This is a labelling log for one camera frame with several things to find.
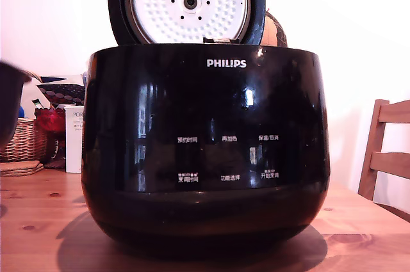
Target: black rice cooker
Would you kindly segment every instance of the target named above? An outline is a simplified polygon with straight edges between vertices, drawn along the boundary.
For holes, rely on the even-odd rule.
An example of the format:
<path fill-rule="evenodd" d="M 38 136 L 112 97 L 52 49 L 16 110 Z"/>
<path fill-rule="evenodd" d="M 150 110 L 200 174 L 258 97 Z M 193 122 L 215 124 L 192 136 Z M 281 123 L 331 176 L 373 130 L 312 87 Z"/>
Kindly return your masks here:
<path fill-rule="evenodd" d="M 109 5 L 119 46 L 91 59 L 81 175 L 102 230 L 170 248 L 304 230 L 330 175 L 318 56 L 260 46 L 265 0 Z"/>

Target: philips logo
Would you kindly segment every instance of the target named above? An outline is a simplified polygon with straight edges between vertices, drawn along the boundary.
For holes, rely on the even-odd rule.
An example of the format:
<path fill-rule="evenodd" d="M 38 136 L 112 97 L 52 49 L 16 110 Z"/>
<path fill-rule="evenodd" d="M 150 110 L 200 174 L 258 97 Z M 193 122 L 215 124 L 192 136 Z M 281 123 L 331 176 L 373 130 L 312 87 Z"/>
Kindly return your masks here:
<path fill-rule="evenodd" d="M 246 60 L 206 60 L 208 67 L 246 68 Z"/>

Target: red object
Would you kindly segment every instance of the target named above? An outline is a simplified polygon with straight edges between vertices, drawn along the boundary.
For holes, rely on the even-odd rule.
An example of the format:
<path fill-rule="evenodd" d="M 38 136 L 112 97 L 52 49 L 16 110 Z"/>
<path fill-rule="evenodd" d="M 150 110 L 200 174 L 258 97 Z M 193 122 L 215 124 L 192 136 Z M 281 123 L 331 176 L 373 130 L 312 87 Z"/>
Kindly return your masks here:
<path fill-rule="evenodd" d="M 36 124 L 48 132 L 65 133 L 65 111 L 63 109 L 36 109 Z"/>

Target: wicker basket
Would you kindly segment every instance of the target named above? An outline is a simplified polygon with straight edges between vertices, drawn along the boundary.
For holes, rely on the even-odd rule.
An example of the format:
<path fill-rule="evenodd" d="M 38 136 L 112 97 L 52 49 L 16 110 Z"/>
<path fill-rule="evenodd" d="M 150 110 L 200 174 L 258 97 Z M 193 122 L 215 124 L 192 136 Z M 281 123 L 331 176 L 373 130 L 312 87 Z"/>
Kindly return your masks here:
<path fill-rule="evenodd" d="M 0 163 L 16 161 L 47 162 L 56 152 L 56 140 L 35 124 L 19 118 L 13 139 L 0 150 Z"/>

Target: rice cooker lid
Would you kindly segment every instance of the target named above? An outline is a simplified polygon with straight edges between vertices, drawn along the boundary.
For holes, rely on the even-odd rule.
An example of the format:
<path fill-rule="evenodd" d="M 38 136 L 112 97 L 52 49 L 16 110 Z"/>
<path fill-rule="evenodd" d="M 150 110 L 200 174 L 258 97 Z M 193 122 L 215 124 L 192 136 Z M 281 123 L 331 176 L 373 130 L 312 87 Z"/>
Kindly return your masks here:
<path fill-rule="evenodd" d="M 108 1 L 119 45 L 202 44 L 204 38 L 259 45 L 265 24 L 265 0 Z"/>

